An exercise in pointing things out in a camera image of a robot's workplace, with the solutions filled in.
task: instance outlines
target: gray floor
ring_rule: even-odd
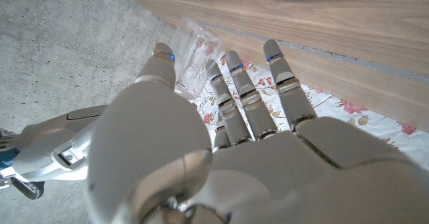
[[[174,30],[133,0],[0,0],[0,127],[106,104]],[[84,182],[0,190],[0,223],[87,223]]]

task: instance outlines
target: transparent cup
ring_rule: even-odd
[[[170,42],[176,71],[175,92],[186,99],[201,93],[207,81],[206,63],[222,52],[222,40],[203,25],[182,18]]]

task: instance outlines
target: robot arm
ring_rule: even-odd
[[[212,149],[194,107],[174,94],[173,52],[158,44],[97,123],[88,169],[92,220],[425,223],[424,171],[377,138],[318,118],[276,42],[264,51],[292,131],[278,132],[237,53],[228,52],[254,140],[212,61],[220,115]]]

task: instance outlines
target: white cloth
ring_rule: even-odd
[[[225,78],[225,82],[227,83],[232,96],[236,98],[239,110],[249,127],[244,110],[238,100],[239,98],[233,80],[229,74],[227,65],[225,64],[225,59],[219,59],[218,65]],[[245,60],[243,61],[243,65],[246,67],[250,79],[261,93],[262,99],[267,105],[275,124],[282,131],[289,130],[289,125],[286,121],[280,99],[277,91],[275,90],[271,72],[264,68],[255,66],[251,62]],[[309,86],[302,85],[302,88],[319,117],[334,117],[348,122],[351,125],[382,139],[386,144],[398,148],[399,151],[409,156],[419,166],[429,170],[428,133],[417,130],[411,126],[403,125],[393,119],[356,106],[344,99],[338,99],[334,96],[322,93]],[[201,114],[213,142],[215,139],[218,109],[216,99],[209,82],[205,84],[201,94],[196,99],[192,100],[192,102],[196,104],[198,112]]]

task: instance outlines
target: wooden panel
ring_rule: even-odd
[[[169,13],[429,75],[429,0],[153,0]]]
[[[226,42],[226,50],[268,68],[263,40],[210,29]],[[302,83],[429,132],[429,85],[287,46],[281,49]]]

